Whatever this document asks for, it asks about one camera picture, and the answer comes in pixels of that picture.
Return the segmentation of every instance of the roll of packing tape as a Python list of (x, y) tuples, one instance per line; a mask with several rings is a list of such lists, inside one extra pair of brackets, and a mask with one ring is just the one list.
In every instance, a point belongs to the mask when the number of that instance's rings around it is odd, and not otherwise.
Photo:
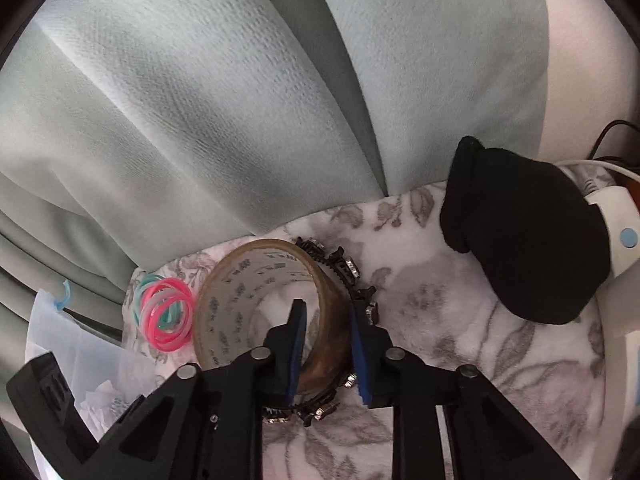
[(276, 239), (255, 240), (232, 251), (202, 285), (193, 324), (202, 369), (229, 364), (251, 348), (249, 324), (260, 302), (293, 282), (314, 283), (320, 312), (318, 336), (302, 366), (298, 394), (326, 387), (347, 369), (351, 359), (348, 300), (305, 251)]

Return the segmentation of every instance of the metal screw head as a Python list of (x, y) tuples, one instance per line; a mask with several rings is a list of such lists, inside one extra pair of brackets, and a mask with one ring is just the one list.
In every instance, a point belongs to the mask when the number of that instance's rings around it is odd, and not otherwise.
[(181, 379), (191, 379), (192, 377), (195, 377), (196, 375), (196, 367), (193, 365), (183, 365), (180, 368), (178, 368), (178, 377), (180, 377)]
[(337, 410), (338, 406), (340, 406), (340, 401), (339, 400), (334, 400), (334, 402), (329, 402), (328, 404), (325, 404), (324, 406), (320, 406), (320, 408), (316, 409), (316, 411), (314, 413), (314, 419), (315, 420), (322, 420), (327, 415), (331, 415), (335, 410)]
[(392, 346), (389, 350), (385, 352), (385, 356), (387, 359), (391, 359), (392, 361), (400, 361), (404, 359), (405, 353), (404, 350), (398, 348), (397, 346)]
[(342, 386), (344, 386), (345, 388), (353, 388), (353, 385), (356, 383), (357, 379), (358, 376), (356, 374), (349, 374), (349, 377), (347, 377), (347, 380), (344, 381), (344, 384)]
[(288, 416), (278, 416), (276, 418), (265, 418), (264, 421), (267, 424), (283, 424), (284, 422), (289, 422)]
[(480, 373), (478, 369), (473, 365), (462, 365), (460, 368), (458, 368), (458, 371), (463, 377), (468, 377), (471, 379), (474, 377), (478, 377), (478, 374)]
[(356, 266), (356, 262), (354, 262), (350, 256), (345, 257), (344, 262), (347, 264), (347, 267), (349, 267), (353, 277), (357, 280), (360, 277), (360, 270)]
[(367, 315), (367, 319), (369, 320), (370, 325), (377, 325), (380, 321), (380, 314), (378, 313), (377, 303), (368, 304), (367, 309), (365, 310), (365, 314)]
[(261, 361), (266, 359), (271, 355), (271, 350), (269, 350), (266, 346), (257, 346), (253, 350), (251, 350), (251, 357), (253, 357), (256, 361)]
[(326, 247), (319, 242), (318, 240), (316, 240), (315, 238), (309, 238), (308, 239), (313, 245), (315, 245), (318, 249), (320, 249), (321, 251), (324, 251), (326, 249)]

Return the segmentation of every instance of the rubber band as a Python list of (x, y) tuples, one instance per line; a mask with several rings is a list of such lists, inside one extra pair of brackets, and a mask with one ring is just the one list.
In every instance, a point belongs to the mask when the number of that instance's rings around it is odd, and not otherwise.
[(191, 339), (195, 299), (178, 278), (146, 275), (133, 295), (132, 317), (149, 344), (173, 352)]

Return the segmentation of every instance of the white fleece blanket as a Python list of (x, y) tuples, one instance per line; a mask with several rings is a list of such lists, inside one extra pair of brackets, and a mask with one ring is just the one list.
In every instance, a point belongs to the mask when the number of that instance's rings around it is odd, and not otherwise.
[[(577, 168), (574, 182), (585, 192), (612, 184), (607, 173)], [(564, 326), (524, 321), (496, 298), (472, 254), (444, 242), (438, 217), (445, 184), (366, 204), (347, 205), (289, 222), (266, 237), (313, 237), (329, 249), (342, 246), (357, 262), (364, 282), (378, 288), (380, 326), (394, 344), (443, 368), (477, 365), (527, 417), (554, 449), (587, 478), (604, 405), (604, 346), (594, 301)], [(240, 238), (189, 254), (159, 269), (197, 292), (207, 273)], [(132, 322), (132, 277), (123, 306), (124, 345), (156, 360), (169, 376), (195, 360), (193, 346), (162, 354), (142, 339)], [(293, 298), (271, 298), (260, 325), (284, 322)], [(312, 298), (309, 300), (313, 309)], [(271, 479), (390, 478), (392, 413), (363, 407), (354, 390), (340, 392), (338, 411), (305, 429), (299, 421), (264, 427), (264, 477)]]

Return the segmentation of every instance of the blue button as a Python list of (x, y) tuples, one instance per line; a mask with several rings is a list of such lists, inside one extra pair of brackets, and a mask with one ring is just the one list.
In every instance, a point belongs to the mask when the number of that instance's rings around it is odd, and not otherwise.
[(622, 231), (620, 231), (620, 241), (627, 249), (631, 249), (638, 245), (638, 233), (631, 227), (622, 229)]

